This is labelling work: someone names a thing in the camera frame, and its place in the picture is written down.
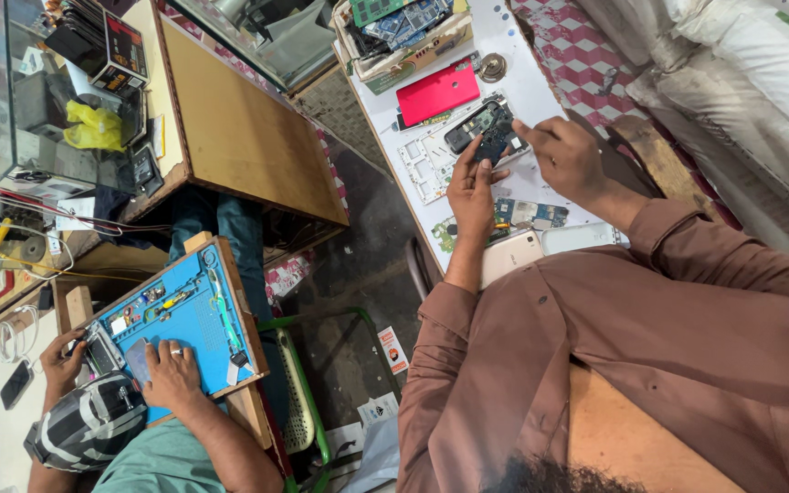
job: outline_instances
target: white desk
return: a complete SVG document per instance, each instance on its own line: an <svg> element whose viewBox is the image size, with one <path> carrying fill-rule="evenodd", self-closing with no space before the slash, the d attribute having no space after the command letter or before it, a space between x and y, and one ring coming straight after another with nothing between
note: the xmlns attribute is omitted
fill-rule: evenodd
<svg viewBox="0 0 789 493"><path fill-rule="evenodd" d="M35 328L30 326L17 334L17 338L28 336L31 340L34 330ZM38 337L28 354L30 360L38 359L41 352L56 336L57 319L51 311L38 322ZM5 364L0 360L0 390L14 373L15 368L16 363ZM29 485L32 460L23 448L23 441L32 423L41 418L46 388L45 375L35 374L14 409L5 410L0 398L0 489L15 486L16 490L22 493Z"/></svg>
<svg viewBox="0 0 789 493"><path fill-rule="evenodd" d="M452 216L452 209L445 197L423 205L407 169L400 160L397 149L419 137L429 127L414 127L400 132L391 130L390 126L397 118L398 103L395 92L426 75L448 67L475 50L479 50L480 56L497 52L507 61L508 72L503 79L495 84L485 84L478 79L480 97L503 89L511 111L517 118L530 126L557 115L565 117L564 110L550 89L531 48L520 33L513 12L500 0L469 0L468 3L473 15L472 39L447 52L428 67L380 95L374 95L367 86L358 80L356 75L350 77L349 81L355 89L358 101L364 107L371 128L373 128L386 160L389 161L389 166L394 172L394 178L400 186L400 191L407 199L429 249L435 254L437 263L441 271L444 272L452 254L443 252L437 246L438 240L431 235L431 230L435 224L449 219ZM339 51L342 60L344 50L338 41L335 43L335 48ZM439 125L444 126L448 123L451 122L447 121ZM541 179L541 173L537 169L537 161L531 152L525 152L519 159L496 167L495 170L506 168L511 168L512 174L507 180L492 186L493 196L567 207L570 213L566 226L600 221L596 216L571 204L563 196L554 192Z"/></svg>

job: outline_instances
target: hand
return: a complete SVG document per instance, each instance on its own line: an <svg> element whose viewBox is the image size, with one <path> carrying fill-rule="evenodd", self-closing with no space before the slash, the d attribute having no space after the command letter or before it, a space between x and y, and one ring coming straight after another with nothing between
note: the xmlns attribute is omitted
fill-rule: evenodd
<svg viewBox="0 0 789 493"><path fill-rule="evenodd" d="M145 345L145 358L151 382L145 382L142 394L150 406L165 407L177 417L185 405L196 398L205 399L200 389L200 371L194 360L194 350L181 347L176 341L161 340L159 356L154 345Z"/></svg>
<svg viewBox="0 0 789 493"><path fill-rule="evenodd" d="M601 170L599 148L580 125L553 117L529 128L514 119L513 130L531 144L544 182L559 195L586 208L608 192L611 181Z"/></svg>
<svg viewBox="0 0 789 493"><path fill-rule="evenodd" d="M446 188L446 197L458 225L459 241L468 239L485 243L492 234L495 223L490 186L510 175L509 169L492 173L492 162L488 159L482 163L473 159L482 139L483 136L478 135L458 157L449 187Z"/></svg>
<svg viewBox="0 0 789 493"><path fill-rule="evenodd" d="M81 372L81 357L87 342L79 342L71 357L63 356L63 350L69 342L83 337L84 332L84 329L75 329L57 336L38 358L45 370L48 391L59 392L60 398L74 388L74 379Z"/></svg>

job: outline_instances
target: glass shelf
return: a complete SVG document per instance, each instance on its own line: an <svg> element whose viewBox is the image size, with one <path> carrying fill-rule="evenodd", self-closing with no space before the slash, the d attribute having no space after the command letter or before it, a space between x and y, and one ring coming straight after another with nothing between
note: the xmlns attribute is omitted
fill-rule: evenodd
<svg viewBox="0 0 789 493"><path fill-rule="evenodd" d="M236 57L288 92L335 59L332 0L168 0Z"/></svg>
<svg viewBox="0 0 789 493"><path fill-rule="evenodd" d="M63 139L74 125L66 121L65 103L78 95L66 65L42 51L49 34L43 10L39 0L0 0L0 186L51 200L98 184L135 193L125 154L78 149ZM79 102L115 112L122 104L115 97Z"/></svg>

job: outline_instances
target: cardboard box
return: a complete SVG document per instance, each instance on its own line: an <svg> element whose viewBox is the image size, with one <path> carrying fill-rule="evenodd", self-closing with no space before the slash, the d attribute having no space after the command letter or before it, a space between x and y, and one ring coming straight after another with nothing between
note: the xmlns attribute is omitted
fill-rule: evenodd
<svg viewBox="0 0 789 493"><path fill-rule="evenodd" d="M90 83L116 95L148 84L142 33L103 9L107 62Z"/></svg>
<svg viewBox="0 0 789 493"><path fill-rule="evenodd" d="M400 48L382 60L360 60L358 47L346 32L346 23L352 22L352 4L340 0L334 7L333 24L346 63L346 73L355 73L373 94L379 95L400 81L422 70L444 53L473 38L470 10L454 13L439 26L431 29L425 38L411 47Z"/></svg>

